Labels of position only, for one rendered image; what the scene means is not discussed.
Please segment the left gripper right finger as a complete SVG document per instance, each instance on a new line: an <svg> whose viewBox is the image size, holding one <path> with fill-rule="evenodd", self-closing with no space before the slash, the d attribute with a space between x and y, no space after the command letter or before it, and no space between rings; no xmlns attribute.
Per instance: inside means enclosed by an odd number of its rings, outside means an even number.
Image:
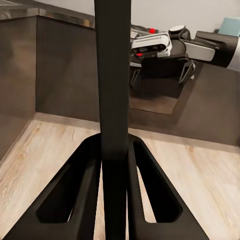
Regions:
<svg viewBox="0 0 240 240"><path fill-rule="evenodd" d="M156 223L145 220L137 167ZM130 133L126 186L129 240L210 240L145 142Z"/></svg>

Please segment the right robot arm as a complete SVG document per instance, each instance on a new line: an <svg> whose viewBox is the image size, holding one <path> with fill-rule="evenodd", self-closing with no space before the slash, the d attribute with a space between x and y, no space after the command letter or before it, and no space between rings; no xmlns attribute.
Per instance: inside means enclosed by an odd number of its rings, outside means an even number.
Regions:
<svg viewBox="0 0 240 240"><path fill-rule="evenodd" d="M168 32L140 36L132 44L136 54L157 52L157 56L141 60L141 67L132 73L130 87L134 90L142 80L178 79L181 88L194 75L189 60L240 71L240 37L222 33L197 31L191 39L185 25L171 27Z"/></svg>

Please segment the poster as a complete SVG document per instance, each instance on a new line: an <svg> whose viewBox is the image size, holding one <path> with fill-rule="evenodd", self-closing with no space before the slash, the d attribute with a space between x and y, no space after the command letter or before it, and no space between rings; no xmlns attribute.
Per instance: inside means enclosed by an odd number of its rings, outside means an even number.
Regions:
<svg viewBox="0 0 240 240"><path fill-rule="evenodd" d="M126 240L132 0L94 0L105 240Z"/></svg>

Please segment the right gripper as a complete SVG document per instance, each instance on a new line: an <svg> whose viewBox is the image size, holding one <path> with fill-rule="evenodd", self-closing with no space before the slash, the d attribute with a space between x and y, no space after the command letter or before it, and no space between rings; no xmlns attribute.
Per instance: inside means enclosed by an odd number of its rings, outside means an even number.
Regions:
<svg viewBox="0 0 240 240"><path fill-rule="evenodd" d="M146 57L140 63L141 67L136 67L130 78L133 90L142 80L153 78L177 78L178 87L181 88L194 75L194 64L189 62L188 54L175 44L171 44L169 56Z"/></svg>

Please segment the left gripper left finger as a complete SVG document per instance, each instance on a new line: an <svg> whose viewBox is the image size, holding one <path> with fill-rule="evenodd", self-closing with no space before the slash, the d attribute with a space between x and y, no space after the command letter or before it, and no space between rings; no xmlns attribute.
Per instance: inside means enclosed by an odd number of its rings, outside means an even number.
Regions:
<svg viewBox="0 0 240 240"><path fill-rule="evenodd" d="M2 240L93 240L101 133L86 138Z"/></svg>

